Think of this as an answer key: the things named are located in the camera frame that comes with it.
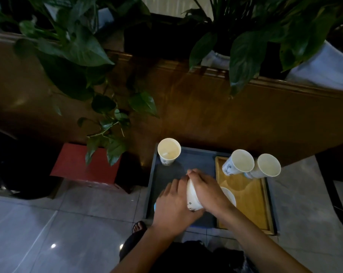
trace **wall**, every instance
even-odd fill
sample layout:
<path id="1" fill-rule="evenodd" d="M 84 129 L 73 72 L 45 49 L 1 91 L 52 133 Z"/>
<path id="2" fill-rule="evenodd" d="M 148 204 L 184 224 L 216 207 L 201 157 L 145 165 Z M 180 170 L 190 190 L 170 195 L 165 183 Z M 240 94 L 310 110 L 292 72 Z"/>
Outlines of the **wall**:
<path id="1" fill-rule="evenodd" d="M 96 119 L 90 103 L 64 96 L 50 84 L 35 58 L 20 61 L 11 45 L 17 35 L 0 35 L 0 126 L 59 142 L 85 142 L 95 132 L 79 128 L 79 117 Z M 186 63 L 152 61 L 120 54 L 110 74 L 113 89 L 126 105 L 127 77 L 137 73 L 138 86 L 155 100 L 160 118 L 132 114 L 126 132 L 130 151 L 150 166 L 155 144 L 173 137 L 181 145 L 211 150 L 243 148 L 271 153 L 287 165 L 343 143 L 343 92 L 258 78 L 235 98 L 229 96 L 228 73 Z M 52 108 L 52 98 L 63 116 Z"/>

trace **foot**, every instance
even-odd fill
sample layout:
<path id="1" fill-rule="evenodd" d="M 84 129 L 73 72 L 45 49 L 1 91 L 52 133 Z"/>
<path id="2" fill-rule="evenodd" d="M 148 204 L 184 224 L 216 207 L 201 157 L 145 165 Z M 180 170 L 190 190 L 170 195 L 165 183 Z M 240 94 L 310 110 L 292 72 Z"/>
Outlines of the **foot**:
<path id="1" fill-rule="evenodd" d="M 144 227 L 142 226 L 141 222 L 138 222 L 138 223 L 135 224 L 135 226 L 133 227 L 132 233 L 134 234 L 134 233 L 136 233 L 136 232 L 138 232 L 138 231 L 141 231 L 141 230 L 143 230 L 143 229 L 144 229 Z"/>

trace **hand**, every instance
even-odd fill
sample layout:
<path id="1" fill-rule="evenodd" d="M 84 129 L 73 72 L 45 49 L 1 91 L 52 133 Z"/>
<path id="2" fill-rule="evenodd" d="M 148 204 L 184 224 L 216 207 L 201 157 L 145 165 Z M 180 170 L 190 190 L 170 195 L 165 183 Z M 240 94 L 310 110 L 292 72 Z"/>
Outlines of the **hand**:
<path id="1" fill-rule="evenodd" d="M 187 174 L 193 182 L 199 202 L 215 217 L 233 206 L 212 176 L 202 173 L 199 169 L 189 169 Z"/>
<path id="2" fill-rule="evenodd" d="M 204 209 L 192 212 L 187 207 L 188 177 L 174 179 L 156 200 L 156 210 L 152 228 L 166 239 L 174 239 L 199 219 Z"/>

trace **cup rim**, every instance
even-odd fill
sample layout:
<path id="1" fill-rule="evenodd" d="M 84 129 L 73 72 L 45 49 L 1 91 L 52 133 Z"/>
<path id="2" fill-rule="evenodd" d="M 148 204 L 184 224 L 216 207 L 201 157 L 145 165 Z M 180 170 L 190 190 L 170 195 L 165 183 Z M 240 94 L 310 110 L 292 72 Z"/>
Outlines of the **cup rim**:
<path id="1" fill-rule="evenodd" d="M 173 159 L 166 159 L 166 158 L 164 158 L 162 155 L 160 155 L 160 152 L 159 152 L 159 145 L 160 145 L 160 143 L 161 143 L 162 141 L 164 141 L 164 140 L 167 140 L 167 139 L 173 140 L 173 141 L 176 143 L 176 145 L 178 146 L 178 149 L 179 149 L 178 155 L 177 155 L 175 158 L 173 158 Z M 167 160 L 167 161 L 175 160 L 175 159 L 177 159 L 177 158 L 179 157 L 180 153 L 182 153 L 182 147 L 181 147 L 180 143 L 179 143 L 177 140 L 173 139 L 173 138 L 164 138 L 164 139 L 162 139 L 162 140 L 158 143 L 158 154 L 159 154 L 159 156 L 160 156 L 161 158 L 163 158 L 164 160 Z"/>
<path id="2" fill-rule="evenodd" d="M 276 175 L 269 175 L 269 174 L 265 173 L 265 172 L 260 168 L 259 160 L 260 160 L 260 157 L 261 157 L 261 156 L 265 156 L 265 157 L 267 156 L 267 157 L 269 157 L 269 158 L 272 158 L 272 160 L 274 160 L 274 162 L 277 162 L 277 164 L 279 165 L 279 172 L 278 172 L 278 174 L 276 174 Z M 260 171 L 261 171 L 263 174 L 265 174 L 265 175 L 267 175 L 267 176 L 269 176 L 269 177 L 276 177 L 276 176 L 278 176 L 278 175 L 281 173 L 281 164 L 280 164 L 279 160 L 278 160 L 274 155 L 271 155 L 271 154 L 269 154 L 269 153 L 263 153 L 263 154 L 261 154 L 261 155 L 257 158 L 257 165 L 258 165 Z"/>
<path id="3" fill-rule="evenodd" d="M 249 169 L 249 170 L 247 170 L 247 171 L 244 171 L 244 170 L 241 170 L 241 169 L 239 169 L 238 167 L 236 167 L 236 165 L 234 164 L 234 162 L 233 162 L 233 153 L 236 153 L 236 151 L 239 151 L 239 152 L 243 152 L 243 153 L 245 153 L 245 154 L 248 154 L 248 157 L 250 158 L 250 160 L 252 161 L 252 168 L 251 169 Z M 232 164 L 235 166 L 235 168 L 236 169 L 238 169 L 240 172 L 242 172 L 242 173 L 248 173 L 248 172 L 250 172 L 251 170 L 253 170 L 254 169 L 254 167 L 255 167 L 255 160 L 254 160 L 254 157 L 251 155 L 251 153 L 250 152 L 248 152 L 247 150 L 244 150 L 244 149 L 236 149 L 235 151 L 233 151 L 232 152 L 232 154 L 231 154 L 231 162 L 232 162 Z"/>

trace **person's right hand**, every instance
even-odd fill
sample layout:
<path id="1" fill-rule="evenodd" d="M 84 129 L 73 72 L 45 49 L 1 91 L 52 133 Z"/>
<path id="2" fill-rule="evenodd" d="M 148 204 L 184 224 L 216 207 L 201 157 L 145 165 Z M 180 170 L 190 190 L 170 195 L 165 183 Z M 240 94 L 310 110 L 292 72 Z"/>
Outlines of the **person's right hand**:
<path id="1" fill-rule="evenodd" d="M 202 173 L 199 169 L 189 169 L 187 174 L 193 182 L 199 202 L 208 212 L 217 217 L 219 213 L 233 207 L 212 176 Z"/>

